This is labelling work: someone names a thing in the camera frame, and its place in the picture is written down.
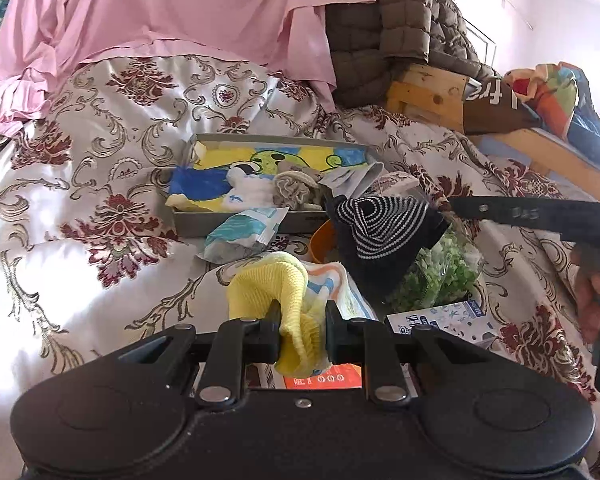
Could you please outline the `person's right hand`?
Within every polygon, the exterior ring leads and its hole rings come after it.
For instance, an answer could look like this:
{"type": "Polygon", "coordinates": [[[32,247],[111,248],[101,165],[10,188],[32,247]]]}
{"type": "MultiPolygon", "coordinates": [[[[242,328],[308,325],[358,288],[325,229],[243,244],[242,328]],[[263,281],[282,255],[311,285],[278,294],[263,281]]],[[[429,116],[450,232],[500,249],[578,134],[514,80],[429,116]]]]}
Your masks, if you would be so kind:
{"type": "Polygon", "coordinates": [[[600,336],[600,271],[593,274],[585,272],[579,245],[573,247],[570,260],[579,268],[573,290],[582,338],[587,344],[594,344],[600,336]]]}

